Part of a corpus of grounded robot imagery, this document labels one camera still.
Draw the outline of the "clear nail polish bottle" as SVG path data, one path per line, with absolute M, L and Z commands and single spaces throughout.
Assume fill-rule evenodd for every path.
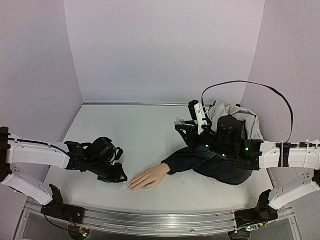
M 176 118 L 176 121 L 174 122 L 175 125 L 184 126 L 186 125 L 186 122 L 184 119 L 181 119 L 179 117 Z

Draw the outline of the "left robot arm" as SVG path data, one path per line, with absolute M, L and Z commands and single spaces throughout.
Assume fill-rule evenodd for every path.
M 85 210 L 66 204 L 61 191 L 53 184 L 45 184 L 24 174 L 19 164 L 58 167 L 67 171 L 90 172 L 104 183 L 125 183 L 128 180 L 119 163 L 124 151 L 115 147 L 108 137 L 94 142 L 40 142 L 10 134 L 0 128 L 0 183 L 41 204 L 41 213 L 65 221 L 80 223 Z

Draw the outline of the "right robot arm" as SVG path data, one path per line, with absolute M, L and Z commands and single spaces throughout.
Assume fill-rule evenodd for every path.
M 193 151 L 199 146 L 216 153 L 243 170 L 259 171 L 271 168 L 305 168 L 307 172 L 285 186 L 261 193 L 257 206 L 234 213 L 236 229 L 263 225 L 278 219 L 283 206 L 320 189 L 320 142 L 275 143 L 246 139 L 245 123 L 231 115 L 218 119 L 211 130 L 205 120 L 177 119 L 175 130 Z

